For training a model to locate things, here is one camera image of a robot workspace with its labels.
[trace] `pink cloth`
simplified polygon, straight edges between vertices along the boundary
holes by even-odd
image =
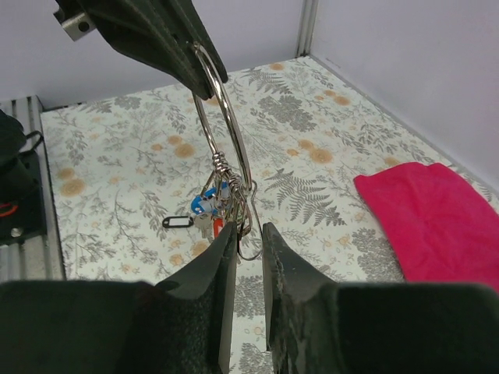
[[[499,215],[442,164],[401,164],[354,179],[407,281],[473,282],[499,292]]]

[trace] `key tag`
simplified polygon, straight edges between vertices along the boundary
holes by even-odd
[[[170,216],[162,222],[163,228],[190,228],[193,224],[191,216]]]
[[[224,228],[224,220],[221,218],[215,218],[213,220],[213,235],[215,238],[218,237],[218,234],[220,234],[222,228]]]

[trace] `table surface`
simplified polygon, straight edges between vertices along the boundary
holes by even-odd
[[[336,281],[403,281],[393,251],[353,185],[407,161],[441,162],[491,204],[497,197],[311,58],[230,75],[262,223]],[[206,103],[220,148],[236,165],[218,104]],[[151,283],[208,247],[195,228],[161,227],[187,214],[211,172],[190,92],[167,86],[42,115],[69,279]],[[243,241],[247,255],[260,239]],[[237,269],[232,372],[271,372],[259,260]]]

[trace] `key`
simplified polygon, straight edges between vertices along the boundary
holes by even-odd
[[[211,229],[211,213],[201,213],[194,217],[194,226],[201,230],[201,237],[208,238]]]

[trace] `bolt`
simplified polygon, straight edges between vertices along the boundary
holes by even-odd
[[[11,231],[10,231],[10,235],[13,237],[13,238],[18,238],[19,236],[21,236],[23,234],[23,229],[22,228],[13,228]]]

